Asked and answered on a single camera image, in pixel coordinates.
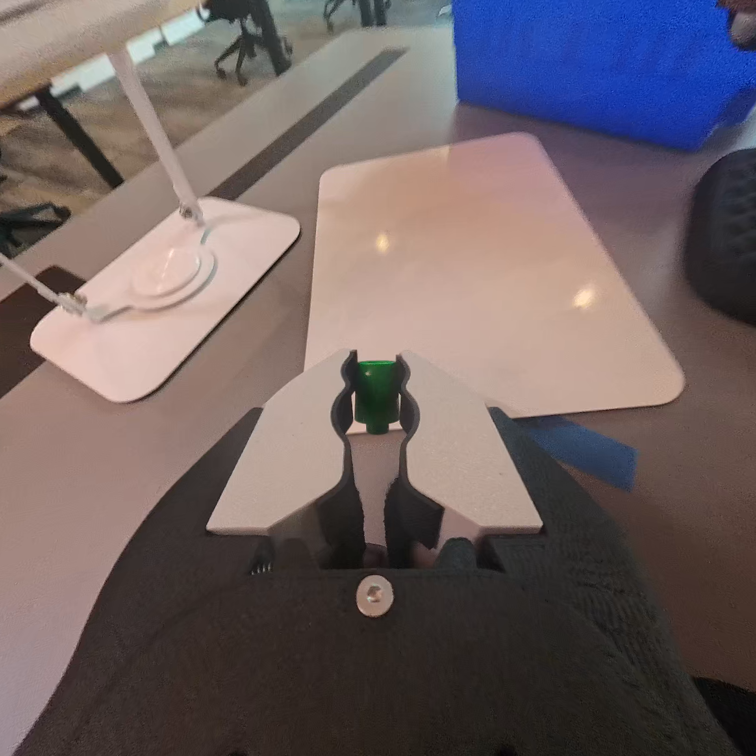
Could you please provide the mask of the white metal desk stand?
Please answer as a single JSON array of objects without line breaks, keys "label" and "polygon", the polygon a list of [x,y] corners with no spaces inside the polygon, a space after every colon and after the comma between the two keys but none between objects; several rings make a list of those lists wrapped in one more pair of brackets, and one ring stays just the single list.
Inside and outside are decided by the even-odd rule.
[{"label": "white metal desk stand", "polygon": [[291,248],[295,218],[199,198],[127,50],[171,15],[169,2],[2,2],[2,102],[106,54],[178,209],[75,293],[57,292],[9,259],[2,265],[53,309],[30,336],[33,352],[114,403],[157,390]]}]

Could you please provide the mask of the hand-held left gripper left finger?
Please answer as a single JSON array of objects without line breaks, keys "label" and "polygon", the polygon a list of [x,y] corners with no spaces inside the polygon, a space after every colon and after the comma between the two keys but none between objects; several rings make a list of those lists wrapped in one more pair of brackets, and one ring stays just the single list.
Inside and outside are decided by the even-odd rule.
[{"label": "hand-held left gripper left finger", "polygon": [[302,541],[322,565],[360,566],[364,510],[346,432],[357,353],[308,368],[264,405],[206,530]]}]

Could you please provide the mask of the blue tape strip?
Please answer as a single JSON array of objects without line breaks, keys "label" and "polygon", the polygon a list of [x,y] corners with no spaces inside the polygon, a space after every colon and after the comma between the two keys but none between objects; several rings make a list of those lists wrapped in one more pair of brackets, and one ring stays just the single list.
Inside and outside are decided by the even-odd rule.
[{"label": "blue tape strip", "polygon": [[564,465],[622,491],[634,488],[637,449],[558,415],[515,423]]}]

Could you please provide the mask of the black office chair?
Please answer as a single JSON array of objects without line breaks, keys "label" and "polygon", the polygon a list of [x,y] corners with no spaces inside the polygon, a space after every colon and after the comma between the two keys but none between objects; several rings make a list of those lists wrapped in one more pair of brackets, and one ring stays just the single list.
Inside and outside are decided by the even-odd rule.
[{"label": "black office chair", "polygon": [[232,54],[237,54],[234,77],[238,85],[246,86],[248,80],[243,75],[246,59],[253,59],[258,48],[269,56],[276,76],[281,76],[292,66],[293,47],[282,35],[279,35],[268,1],[205,1],[201,8],[206,21],[225,21],[238,24],[240,33],[213,62],[216,76],[220,80],[228,78],[222,67]]}]

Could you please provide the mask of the blue plastic storage bin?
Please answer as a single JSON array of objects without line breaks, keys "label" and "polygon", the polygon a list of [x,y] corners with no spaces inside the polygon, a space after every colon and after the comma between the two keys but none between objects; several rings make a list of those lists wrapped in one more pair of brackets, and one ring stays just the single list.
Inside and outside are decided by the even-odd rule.
[{"label": "blue plastic storage bin", "polygon": [[754,53],[710,1],[457,1],[458,99],[695,151],[754,110]]}]

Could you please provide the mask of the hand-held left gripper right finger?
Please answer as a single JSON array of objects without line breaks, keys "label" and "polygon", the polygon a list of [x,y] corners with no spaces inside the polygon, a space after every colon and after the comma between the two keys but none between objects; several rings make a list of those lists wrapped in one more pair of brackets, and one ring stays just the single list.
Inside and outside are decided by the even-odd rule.
[{"label": "hand-held left gripper right finger", "polygon": [[385,497],[389,565],[434,559],[454,539],[541,533],[542,518],[485,400],[419,354],[398,355],[398,474]]}]

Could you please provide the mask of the white whiteboard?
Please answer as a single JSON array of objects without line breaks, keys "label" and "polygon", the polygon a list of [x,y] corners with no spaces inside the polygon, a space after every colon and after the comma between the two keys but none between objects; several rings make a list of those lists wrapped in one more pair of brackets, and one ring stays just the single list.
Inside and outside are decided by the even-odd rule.
[{"label": "white whiteboard", "polygon": [[311,278],[306,370],[409,351],[513,418],[659,407],[686,385],[525,133],[326,170]]}]

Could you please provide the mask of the black textured cushion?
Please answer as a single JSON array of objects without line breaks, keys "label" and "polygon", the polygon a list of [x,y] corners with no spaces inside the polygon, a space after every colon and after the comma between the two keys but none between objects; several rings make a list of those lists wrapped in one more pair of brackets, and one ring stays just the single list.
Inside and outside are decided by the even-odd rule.
[{"label": "black textured cushion", "polygon": [[696,184],[683,250],[694,294],[755,326],[755,148],[733,151]]}]

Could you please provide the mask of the green marker cap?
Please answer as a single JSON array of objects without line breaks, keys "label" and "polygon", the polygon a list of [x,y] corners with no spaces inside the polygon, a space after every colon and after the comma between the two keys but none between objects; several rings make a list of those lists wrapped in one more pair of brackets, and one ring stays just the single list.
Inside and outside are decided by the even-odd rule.
[{"label": "green marker cap", "polygon": [[354,419],[369,435],[384,435],[399,421],[399,368],[396,360],[359,361]]}]

